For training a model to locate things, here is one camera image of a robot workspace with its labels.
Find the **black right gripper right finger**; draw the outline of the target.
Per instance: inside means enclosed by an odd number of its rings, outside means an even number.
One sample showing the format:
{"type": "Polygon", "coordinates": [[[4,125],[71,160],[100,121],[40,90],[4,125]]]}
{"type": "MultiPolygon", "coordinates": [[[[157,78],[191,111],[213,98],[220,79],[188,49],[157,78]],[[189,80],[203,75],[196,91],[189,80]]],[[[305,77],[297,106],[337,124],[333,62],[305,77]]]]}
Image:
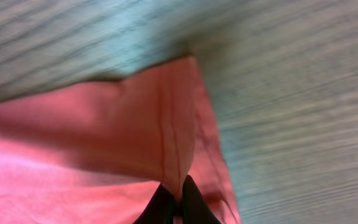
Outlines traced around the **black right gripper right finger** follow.
{"type": "Polygon", "coordinates": [[[190,175],[186,176],[182,188],[182,220],[183,224],[220,224],[190,175]]]}

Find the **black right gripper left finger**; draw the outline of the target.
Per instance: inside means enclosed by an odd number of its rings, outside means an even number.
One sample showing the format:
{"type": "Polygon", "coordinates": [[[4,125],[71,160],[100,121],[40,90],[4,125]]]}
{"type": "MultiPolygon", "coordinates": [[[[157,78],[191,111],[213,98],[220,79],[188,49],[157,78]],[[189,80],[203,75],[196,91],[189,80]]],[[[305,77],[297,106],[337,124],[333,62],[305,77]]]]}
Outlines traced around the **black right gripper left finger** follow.
{"type": "Polygon", "coordinates": [[[174,196],[160,184],[134,224],[173,224],[175,206],[174,196]]]}

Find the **red polo shirt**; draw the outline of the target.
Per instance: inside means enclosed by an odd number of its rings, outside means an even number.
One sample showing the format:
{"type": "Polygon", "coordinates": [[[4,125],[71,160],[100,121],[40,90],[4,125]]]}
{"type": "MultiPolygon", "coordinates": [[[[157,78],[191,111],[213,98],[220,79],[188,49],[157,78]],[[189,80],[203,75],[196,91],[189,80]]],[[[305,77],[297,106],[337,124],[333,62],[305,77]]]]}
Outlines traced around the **red polo shirt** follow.
{"type": "Polygon", "coordinates": [[[0,103],[0,223],[134,223],[160,184],[183,223],[187,175],[221,223],[240,222],[192,57],[0,103]]]}

